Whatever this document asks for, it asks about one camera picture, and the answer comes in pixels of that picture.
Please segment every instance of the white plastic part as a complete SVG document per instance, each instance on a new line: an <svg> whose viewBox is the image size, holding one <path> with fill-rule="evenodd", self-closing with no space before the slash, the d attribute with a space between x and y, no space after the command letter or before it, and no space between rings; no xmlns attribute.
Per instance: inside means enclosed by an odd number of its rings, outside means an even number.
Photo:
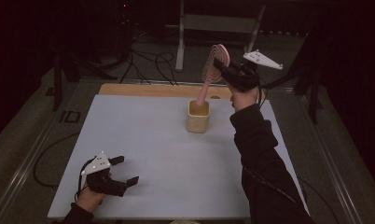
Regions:
<svg viewBox="0 0 375 224"><path fill-rule="evenodd" d="M107 169L111 166L112 166L111 162L109 161L109 159L106 157L106 155L102 151L100 154L98 154L98 156L96 156L94 158L94 160L91 163L89 163L86 166L85 170L82 171L81 174L82 175L89 175L89 174Z"/></svg>
<svg viewBox="0 0 375 224"><path fill-rule="evenodd" d="M275 61L271 60L270 58L266 57L264 54L260 53L259 50L253 51L250 53L245 53L243 57L246 60L249 60L253 63L257 63L260 65L268 66L275 69L283 69L283 65L280 63L276 63Z"/></svg>

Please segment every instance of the dark background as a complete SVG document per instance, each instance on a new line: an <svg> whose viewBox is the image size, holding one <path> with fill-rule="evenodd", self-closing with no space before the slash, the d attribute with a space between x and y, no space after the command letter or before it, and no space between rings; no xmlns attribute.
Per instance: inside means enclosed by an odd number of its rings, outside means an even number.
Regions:
<svg viewBox="0 0 375 224"><path fill-rule="evenodd" d="M129 8L119 8L115 17L115 2L128 3ZM238 6L208 7L203 2L192 1L186 10L233 16L250 10L242 4L254 5L241 1ZM319 1L269 2L260 29L265 34L309 33L295 63L321 62L321 83L375 179L375 1L338 6ZM100 54L112 53L104 39L123 32L120 27L126 18L160 37L165 24L178 23L177 1L90 0L86 4L0 1L0 132L40 86L40 78L52 67L55 48L65 45L85 60L98 61Z"/></svg>

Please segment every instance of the cardboard cup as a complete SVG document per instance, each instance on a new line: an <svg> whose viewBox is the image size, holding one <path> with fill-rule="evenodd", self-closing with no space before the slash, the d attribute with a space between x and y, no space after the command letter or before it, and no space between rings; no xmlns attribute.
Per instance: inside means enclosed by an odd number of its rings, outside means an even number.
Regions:
<svg viewBox="0 0 375 224"><path fill-rule="evenodd" d="M190 101L187 107L187 131L205 133L208 128L210 113L210 104L207 101L203 105L197 105L196 101Z"/></svg>

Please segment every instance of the metal stand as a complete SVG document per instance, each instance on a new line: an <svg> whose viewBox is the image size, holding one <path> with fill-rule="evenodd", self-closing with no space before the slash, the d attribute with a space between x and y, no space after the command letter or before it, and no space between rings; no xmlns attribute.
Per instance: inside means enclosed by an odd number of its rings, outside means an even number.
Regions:
<svg viewBox="0 0 375 224"><path fill-rule="evenodd" d="M260 22L262 20L265 5L260 6L260 11L255 18L235 18L235 17L221 17L221 16L205 16L185 14L184 10L185 0L181 0L181 10L179 18L179 45L176 54L175 70L181 72L184 66L185 54L185 29L191 30L205 30L205 31L223 31L234 33L251 34L251 41L248 44L246 52L251 52L257 38Z"/></svg>
<svg viewBox="0 0 375 224"><path fill-rule="evenodd" d="M53 111L57 111L61 102L63 101L63 75L68 81L78 82L80 80L80 74L77 67L83 67L90 70L94 75L103 79L115 80L116 77L111 77L107 73L101 71L101 69L94 67L90 63L80 59L74 53L67 50L56 50L54 55L54 105Z"/></svg>

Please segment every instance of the black sleeve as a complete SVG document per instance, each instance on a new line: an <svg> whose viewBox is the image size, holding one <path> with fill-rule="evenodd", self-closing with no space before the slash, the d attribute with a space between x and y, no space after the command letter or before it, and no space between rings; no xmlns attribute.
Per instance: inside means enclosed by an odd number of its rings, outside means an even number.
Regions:
<svg viewBox="0 0 375 224"><path fill-rule="evenodd" d="M278 145L271 122L258 105L230 117L236 130L234 142L241 153L243 190L252 223L313 223L304 209L296 185L275 151Z"/></svg>
<svg viewBox="0 0 375 224"><path fill-rule="evenodd" d="M61 224L90 224L94 219L94 215L83 208L71 203L71 210L62 222L53 222Z"/></svg>

